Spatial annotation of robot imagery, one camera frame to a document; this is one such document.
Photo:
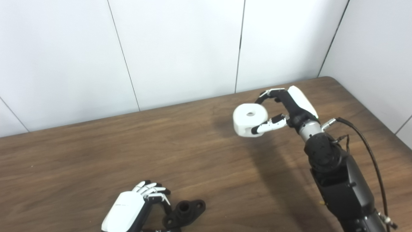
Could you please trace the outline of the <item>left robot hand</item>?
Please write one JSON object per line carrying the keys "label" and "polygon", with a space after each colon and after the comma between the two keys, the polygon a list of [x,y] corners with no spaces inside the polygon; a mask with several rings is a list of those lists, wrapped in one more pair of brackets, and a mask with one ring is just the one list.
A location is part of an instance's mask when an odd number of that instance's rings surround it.
{"label": "left robot hand", "polygon": [[119,194],[105,216],[102,232],[144,232],[144,225],[155,204],[161,204],[166,214],[172,207],[168,199],[171,191],[160,183],[144,180],[132,190]]}

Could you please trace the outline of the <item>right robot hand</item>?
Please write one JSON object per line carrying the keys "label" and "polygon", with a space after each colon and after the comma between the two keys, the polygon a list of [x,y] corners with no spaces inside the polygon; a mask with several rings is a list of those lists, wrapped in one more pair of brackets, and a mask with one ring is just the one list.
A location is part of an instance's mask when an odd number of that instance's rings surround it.
{"label": "right robot hand", "polygon": [[300,128],[307,121],[319,123],[316,110],[296,86],[290,88],[272,88],[260,93],[255,104],[262,104],[266,99],[274,99],[277,103],[282,103],[287,110],[287,114],[279,114],[264,123],[251,128],[253,135],[263,134],[265,132],[277,130],[288,126],[299,132]]}

